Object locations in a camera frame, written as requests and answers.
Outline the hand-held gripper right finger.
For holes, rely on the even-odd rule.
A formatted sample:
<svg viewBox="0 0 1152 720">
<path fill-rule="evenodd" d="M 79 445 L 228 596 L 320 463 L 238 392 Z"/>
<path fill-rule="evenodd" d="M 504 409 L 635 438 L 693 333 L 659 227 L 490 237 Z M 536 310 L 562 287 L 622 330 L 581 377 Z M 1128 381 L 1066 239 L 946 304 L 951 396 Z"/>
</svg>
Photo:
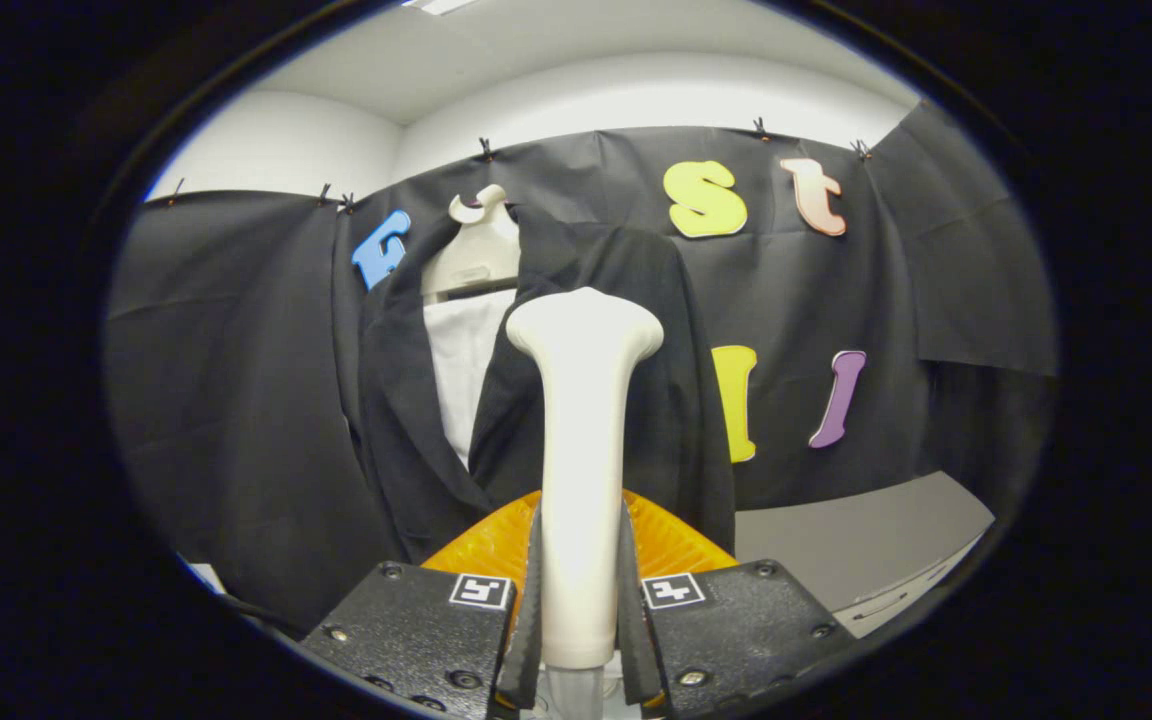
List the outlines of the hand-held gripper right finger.
<svg viewBox="0 0 1152 720">
<path fill-rule="evenodd" d="M 740 562 L 647 498 L 626 492 L 620 530 L 623 687 L 644 717 L 759 712 L 858 642 L 783 564 Z"/>
</svg>

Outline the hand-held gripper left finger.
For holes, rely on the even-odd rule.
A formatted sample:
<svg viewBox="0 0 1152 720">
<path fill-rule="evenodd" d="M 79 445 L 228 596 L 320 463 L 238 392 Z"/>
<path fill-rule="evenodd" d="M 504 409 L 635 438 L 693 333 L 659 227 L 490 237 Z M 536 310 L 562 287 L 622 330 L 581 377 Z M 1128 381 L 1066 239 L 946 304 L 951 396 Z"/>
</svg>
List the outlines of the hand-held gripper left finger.
<svg viewBox="0 0 1152 720">
<path fill-rule="evenodd" d="M 424 564 L 385 561 L 301 647 L 367 691 L 461 719 L 516 719 L 541 655 L 539 493 L 518 498 Z"/>
</svg>

